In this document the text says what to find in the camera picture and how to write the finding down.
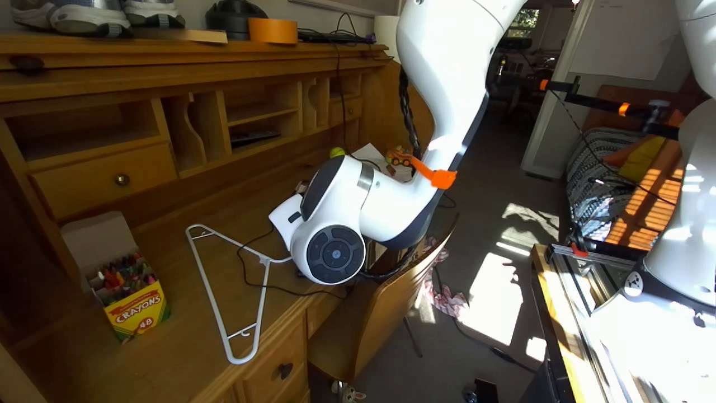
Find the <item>robot base white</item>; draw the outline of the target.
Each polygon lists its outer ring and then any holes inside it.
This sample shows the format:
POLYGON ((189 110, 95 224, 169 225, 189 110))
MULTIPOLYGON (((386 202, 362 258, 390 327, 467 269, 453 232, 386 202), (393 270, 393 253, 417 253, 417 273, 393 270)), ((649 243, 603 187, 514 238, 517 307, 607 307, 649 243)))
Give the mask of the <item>robot base white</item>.
POLYGON ((588 318, 609 357, 649 386, 629 403, 716 403, 716 0, 675 0, 675 13, 706 93, 678 129, 679 199, 627 285, 588 318))

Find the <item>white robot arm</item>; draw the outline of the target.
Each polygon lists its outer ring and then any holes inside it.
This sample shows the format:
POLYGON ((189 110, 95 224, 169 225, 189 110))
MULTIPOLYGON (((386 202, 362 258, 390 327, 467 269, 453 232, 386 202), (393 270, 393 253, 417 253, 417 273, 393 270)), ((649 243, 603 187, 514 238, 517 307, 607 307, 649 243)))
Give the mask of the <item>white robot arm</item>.
POLYGON ((414 175, 398 182, 352 155, 332 156, 302 194, 279 203, 268 219, 306 280, 344 285, 362 270, 366 240, 410 248, 425 234, 488 105, 491 51, 524 5, 405 0, 395 54, 414 175))

